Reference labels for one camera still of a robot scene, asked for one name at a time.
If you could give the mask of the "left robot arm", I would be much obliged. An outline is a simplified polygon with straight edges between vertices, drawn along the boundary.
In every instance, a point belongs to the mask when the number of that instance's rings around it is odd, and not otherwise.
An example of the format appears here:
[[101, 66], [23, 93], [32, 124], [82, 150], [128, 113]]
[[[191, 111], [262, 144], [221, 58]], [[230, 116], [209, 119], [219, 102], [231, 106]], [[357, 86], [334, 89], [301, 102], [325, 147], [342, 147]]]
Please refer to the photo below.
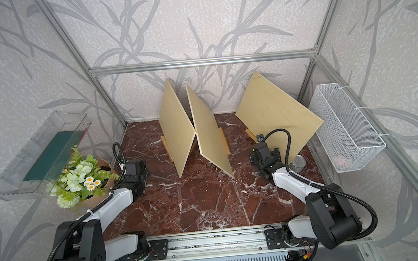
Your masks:
[[83, 157], [74, 147], [60, 176], [48, 187], [62, 208], [72, 208], [100, 195], [105, 198], [75, 221], [63, 222], [56, 229], [47, 261], [119, 261], [127, 255], [148, 257], [152, 248], [144, 232], [126, 233], [104, 240], [103, 233], [116, 217], [143, 195], [150, 176], [144, 160], [127, 160], [122, 147], [112, 146], [121, 173], [102, 169], [99, 160]]

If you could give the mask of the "plywood board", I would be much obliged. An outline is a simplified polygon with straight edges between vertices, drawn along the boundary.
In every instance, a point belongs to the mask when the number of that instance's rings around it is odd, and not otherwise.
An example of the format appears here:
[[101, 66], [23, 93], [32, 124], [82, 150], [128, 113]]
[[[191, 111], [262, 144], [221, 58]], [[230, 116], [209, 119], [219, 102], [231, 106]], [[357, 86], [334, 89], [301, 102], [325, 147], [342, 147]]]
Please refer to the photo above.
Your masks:
[[189, 85], [186, 86], [186, 93], [201, 155], [233, 178], [233, 169], [219, 136], [215, 115]]
[[274, 129], [288, 130], [290, 162], [323, 124], [319, 116], [258, 72], [252, 75], [236, 116], [254, 135], [265, 136]]
[[169, 80], [164, 84], [159, 123], [181, 178], [196, 139], [196, 132]]

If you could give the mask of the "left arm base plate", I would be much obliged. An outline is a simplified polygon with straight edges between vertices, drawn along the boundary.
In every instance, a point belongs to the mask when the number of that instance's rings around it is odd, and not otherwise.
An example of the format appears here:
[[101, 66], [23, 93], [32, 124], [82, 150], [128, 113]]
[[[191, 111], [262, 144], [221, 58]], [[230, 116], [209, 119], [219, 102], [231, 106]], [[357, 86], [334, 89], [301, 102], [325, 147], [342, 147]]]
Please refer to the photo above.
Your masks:
[[167, 258], [168, 239], [156, 239], [148, 242], [148, 249], [133, 253], [133, 261], [159, 261]]

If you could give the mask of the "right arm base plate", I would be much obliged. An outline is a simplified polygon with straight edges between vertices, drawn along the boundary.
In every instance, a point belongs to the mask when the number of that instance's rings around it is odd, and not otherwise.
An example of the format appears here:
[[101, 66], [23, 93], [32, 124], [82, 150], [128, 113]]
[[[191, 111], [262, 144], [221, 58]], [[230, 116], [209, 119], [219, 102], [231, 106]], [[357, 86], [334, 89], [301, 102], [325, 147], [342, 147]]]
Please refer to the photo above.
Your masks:
[[270, 250], [289, 249], [294, 247], [313, 246], [315, 239], [309, 237], [295, 238], [288, 231], [282, 231], [281, 228], [273, 229], [267, 227], [264, 229], [267, 248]]

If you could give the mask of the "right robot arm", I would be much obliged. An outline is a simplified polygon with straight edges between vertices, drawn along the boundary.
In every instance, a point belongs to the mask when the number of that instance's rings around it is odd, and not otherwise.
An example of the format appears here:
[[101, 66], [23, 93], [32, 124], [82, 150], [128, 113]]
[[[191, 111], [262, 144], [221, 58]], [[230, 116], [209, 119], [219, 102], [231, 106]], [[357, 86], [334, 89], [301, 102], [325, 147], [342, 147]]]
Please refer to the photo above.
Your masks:
[[[279, 132], [287, 136], [285, 160], [281, 159], [278, 148], [271, 150], [267, 145], [268, 138]], [[267, 135], [257, 135], [256, 139], [249, 155], [250, 163], [265, 181], [303, 201], [308, 210], [308, 217], [294, 217], [282, 223], [281, 231], [287, 245], [295, 246], [301, 240], [311, 239], [333, 249], [375, 231], [378, 215], [367, 202], [345, 193], [337, 184], [314, 182], [290, 168], [292, 137], [288, 130], [275, 129]]]

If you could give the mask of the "wooden easel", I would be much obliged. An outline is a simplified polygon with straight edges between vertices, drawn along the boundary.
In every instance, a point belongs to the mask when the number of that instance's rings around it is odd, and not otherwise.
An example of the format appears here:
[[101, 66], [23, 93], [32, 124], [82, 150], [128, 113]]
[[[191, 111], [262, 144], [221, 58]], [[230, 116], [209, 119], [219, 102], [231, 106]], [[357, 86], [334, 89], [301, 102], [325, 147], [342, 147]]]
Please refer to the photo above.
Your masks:
[[222, 141], [223, 146], [224, 146], [225, 153], [226, 153], [227, 156], [230, 156], [230, 148], [228, 146], [227, 139], [224, 135], [224, 131], [221, 127], [218, 128], [218, 131], [219, 131], [219, 136], [221, 137], [221, 141]]
[[167, 152], [167, 154], [168, 154], [168, 156], [169, 156], [170, 161], [171, 161], [171, 162], [174, 162], [174, 159], [173, 159], [173, 157], [172, 157], [172, 155], [171, 155], [171, 151], [170, 151], [170, 149], [169, 149], [168, 143], [167, 143], [166, 138], [165, 138], [165, 136], [164, 136], [164, 135], [162, 135], [162, 136], [161, 136], [161, 142], [162, 142], [162, 143], [163, 143], [163, 145], [164, 145], [164, 148], [165, 148], [165, 150], [166, 150], [166, 152]]
[[257, 142], [257, 136], [254, 135], [254, 133], [252, 133], [248, 128], [245, 130], [246, 134], [254, 141]]

